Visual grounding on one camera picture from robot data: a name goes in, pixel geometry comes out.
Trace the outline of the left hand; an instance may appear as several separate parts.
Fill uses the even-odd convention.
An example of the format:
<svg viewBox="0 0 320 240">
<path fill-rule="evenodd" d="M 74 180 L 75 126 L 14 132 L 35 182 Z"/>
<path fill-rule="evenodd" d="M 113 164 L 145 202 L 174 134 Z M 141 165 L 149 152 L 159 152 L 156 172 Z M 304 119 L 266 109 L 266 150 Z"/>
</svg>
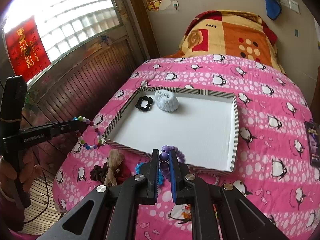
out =
<svg viewBox="0 0 320 240">
<path fill-rule="evenodd" d="M 13 199 L 13 193 L 10 189 L 9 181 L 18 179 L 22 183 L 22 189 L 28 193 L 33 181 L 42 174 L 42 168 L 39 164 L 35 164 L 32 149 L 28 149 L 22 158 L 23 168 L 20 172 L 16 170 L 1 156 L 1 190 L 4 195 Z"/>
</svg>

